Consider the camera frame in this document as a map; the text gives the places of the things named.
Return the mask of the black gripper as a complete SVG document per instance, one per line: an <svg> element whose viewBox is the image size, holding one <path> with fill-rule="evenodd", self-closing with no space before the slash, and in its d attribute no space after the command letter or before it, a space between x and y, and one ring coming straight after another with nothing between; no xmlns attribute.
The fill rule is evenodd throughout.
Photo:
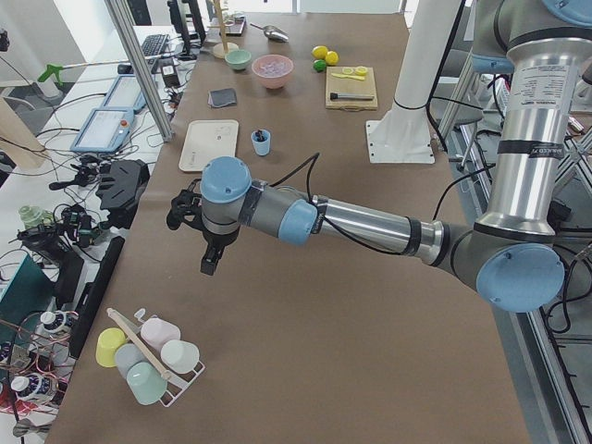
<svg viewBox="0 0 592 444"><path fill-rule="evenodd" d="M194 179L186 189L181 190L172 199L166 224L171 230L177 230L185 224L203 233L207 248L201 259L200 271L207 276L212 276L216 272L224 249L238 238L239 229L233 229L229 234L216 234L205 226L202 220L201 194L194 191L200 181L200 179Z"/></svg>

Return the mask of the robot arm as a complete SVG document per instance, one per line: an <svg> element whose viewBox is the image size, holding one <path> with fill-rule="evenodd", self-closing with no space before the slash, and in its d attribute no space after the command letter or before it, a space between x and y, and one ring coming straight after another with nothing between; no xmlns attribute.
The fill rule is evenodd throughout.
<svg viewBox="0 0 592 444"><path fill-rule="evenodd" d="M487 210L469 228L267 183L228 156L210 161L173 199L167 225L203 233L201 270L207 275L241 227L296 245L331 233L379 253L416 256L502 310L536 310L564 288L547 214L575 85L590 56L587 1L477 3L474 70L508 74L512 81Z"/></svg>

